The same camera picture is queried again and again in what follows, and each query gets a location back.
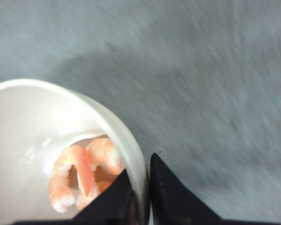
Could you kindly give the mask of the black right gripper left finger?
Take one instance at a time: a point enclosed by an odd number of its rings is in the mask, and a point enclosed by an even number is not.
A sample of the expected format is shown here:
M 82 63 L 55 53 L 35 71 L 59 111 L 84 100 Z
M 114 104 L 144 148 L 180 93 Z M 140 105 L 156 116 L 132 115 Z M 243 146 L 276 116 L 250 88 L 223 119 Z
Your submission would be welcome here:
M 16 221 L 15 225 L 138 225 L 135 193 L 126 170 L 72 219 Z

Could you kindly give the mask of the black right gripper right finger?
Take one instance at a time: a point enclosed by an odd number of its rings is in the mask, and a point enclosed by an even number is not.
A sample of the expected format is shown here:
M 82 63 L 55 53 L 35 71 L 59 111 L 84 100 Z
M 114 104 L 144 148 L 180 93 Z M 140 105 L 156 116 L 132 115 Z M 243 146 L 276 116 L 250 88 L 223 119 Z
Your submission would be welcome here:
M 188 166 L 178 177 L 154 153 L 150 199 L 156 225 L 281 225 L 277 172 L 211 172 Z

